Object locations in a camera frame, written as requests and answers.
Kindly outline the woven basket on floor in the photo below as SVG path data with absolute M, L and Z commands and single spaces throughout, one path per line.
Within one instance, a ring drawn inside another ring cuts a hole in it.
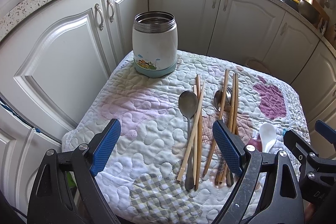
M 258 72 L 271 75 L 271 72 L 269 71 L 269 69 L 258 59 L 253 59 L 253 58 L 248 59 L 245 62 L 245 66 L 250 69 L 256 70 Z

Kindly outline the large metal spoon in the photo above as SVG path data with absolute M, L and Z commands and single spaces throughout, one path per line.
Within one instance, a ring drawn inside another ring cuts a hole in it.
M 198 108 L 198 98 L 197 95 L 190 91 L 184 91 L 178 100 L 178 107 L 181 114 L 187 119 L 187 139 L 190 140 L 191 135 L 191 118 L 195 115 Z M 193 160 L 192 160 L 192 152 L 189 154 L 188 162 L 187 162 L 187 172 L 186 172 L 186 180 L 185 180 L 185 188 L 188 192 L 190 192 L 194 187 L 194 176 L 193 176 Z

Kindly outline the white cabinet door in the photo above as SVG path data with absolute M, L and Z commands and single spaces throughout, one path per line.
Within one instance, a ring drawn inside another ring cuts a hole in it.
M 117 65 L 102 0 L 55 0 L 1 45 L 1 97 L 53 139 L 75 129 Z

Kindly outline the metal fork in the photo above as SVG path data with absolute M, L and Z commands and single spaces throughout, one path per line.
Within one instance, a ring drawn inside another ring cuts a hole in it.
M 234 96 L 232 95 L 232 90 L 228 89 L 227 91 L 228 95 L 228 102 L 230 103 L 230 115 L 228 118 L 228 129 L 230 132 L 232 131 L 232 126 L 233 126 L 233 118 L 234 118 Z M 228 165 L 226 165 L 227 170 L 225 172 L 226 174 L 226 183 L 228 187 L 231 187 L 234 184 L 234 177 L 232 172 L 230 171 Z

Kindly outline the brown wooden chopstick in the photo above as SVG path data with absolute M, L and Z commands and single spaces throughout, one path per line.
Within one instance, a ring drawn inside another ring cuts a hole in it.
M 225 101 L 226 101 L 226 92 L 227 92 L 227 87 L 228 87 L 228 76 L 229 76 L 229 69 L 226 69 L 225 73 L 224 73 L 224 80 L 223 80 L 223 85 L 222 85 L 222 90 L 221 90 L 223 92 Z M 208 157 L 207 157 L 207 161 L 206 161 L 206 164 L 205 164 L 205 168 L 203 170 L 203 177 L 207 174 L 207 171 L 209 170 L 210 163 L 211 163 L 211 160 L 213 158 L 213 154 L 214 154 L 216 145 L 217 145 L 217 143 L 215 141 L 215 138 L 213 138 L 213 141 L 212 141 L 211 147 L 210 147 L 210 151 L 209 151 L 209 154 L 208 154 Z
M 236 85 L 236 80 L 235 80 L 235 77 L 233 77 L 232 91 L 231 91 L 231 108 L 230 108 L 230 115 L 228 116 L 228 126 L 227 126 L 230 131 L 232 131 L 232 126 L 234 122 L 235 85 Z M 225 162 L 225 160 L 222 160 L 221 167 L 218 170 L 217 178 L 215 180 L 217 185 L 223 183 L 226 173 L 227 173 L 227 163 Z
M 238 74 L 234 74 L 234 81 L 235 81 L 235 103 L 234 103 L 234 119 L 233 119 L 233 128 L 232 133 L 238 135 L 237 130 L 237 115 L 238 115 L 238 102 L 239 102 L 239 80 Z

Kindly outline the white insulated food jar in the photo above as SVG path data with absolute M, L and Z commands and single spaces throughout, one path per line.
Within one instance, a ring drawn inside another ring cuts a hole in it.
M 135 69 L 156 79 L 177 66 L 178 29 L 173 14 L 148 11 L 135 16 L 132 32 Z

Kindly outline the small metal spoon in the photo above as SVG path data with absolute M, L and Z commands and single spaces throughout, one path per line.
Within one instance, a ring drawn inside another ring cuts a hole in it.
M 214 105 L 215 108 L 218 110 L 218 120 L 223 119 L 223 113 L 224 113 L 224 106 L 225 106 L 225 98 L 222 91 L 217 91 L 214 95 Z

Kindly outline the quilted patchwork cloth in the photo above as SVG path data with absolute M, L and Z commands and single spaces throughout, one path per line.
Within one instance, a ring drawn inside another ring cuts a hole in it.
M 285 148 L 283 136 L 288 130 L 310 139 L 298 94 L 277 78 L 229 61 L 180 51 L 173 73 L 151 79 L 136 71 L 133 54 L 129 53 L 78 126 L 63 136 L 62 150 L 72 151 L 90 142 L 111 119 L 117 119 L 120 137 L 105 169 L 96 176 L 114 214 L 133 223 L 211 223 L 232 192 L 226 183 L 215 183 L 220 150 L 208 159 L 212 127 L 218 117 L 214 94 L 224 79 L 232 81 L 234 76 L 239 83 L 238 131 L 244 143 L 255 140 L 265 123 L 276 130 L 272 153 Z M 198 188 L 187 191 L 185 183 L 176 180 L 189 126 L 178 108 L 178 99 L 193 88 L 197 77 L 206 84 L 201 162 L 210 166 L 201 170 Z

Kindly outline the white ceramic spoon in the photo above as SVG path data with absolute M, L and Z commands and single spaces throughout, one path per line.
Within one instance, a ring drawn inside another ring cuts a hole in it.
M 259 129 L 262 152 L 268 153 L 276 143 L 276 130 L 272 124 L 264 123 Z

